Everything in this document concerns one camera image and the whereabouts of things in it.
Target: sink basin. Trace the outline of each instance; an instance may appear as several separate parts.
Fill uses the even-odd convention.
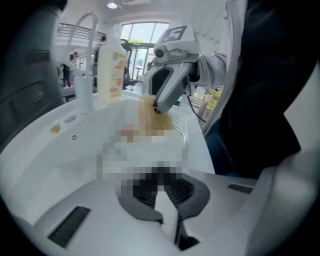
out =
[[[57,202],[97,179],[104,143],[122,125],[137,121],[139,95],[124,91],[108,106],[93,97],[94,113],[78,114],[76,100],[64,104],[27,126],[0,154],[0,192],[12,214],[33,225]],[[169,114],[186,143],[186,166],[214,174],[196,117],[177,106]]]

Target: plastic bottle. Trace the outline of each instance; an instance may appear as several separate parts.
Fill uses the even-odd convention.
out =
[[[97,94],[105,104],[121,98],[126,50],[120,44],[119,35],[117,27],[110,27],[106,44],[101,46],[98,53]]]

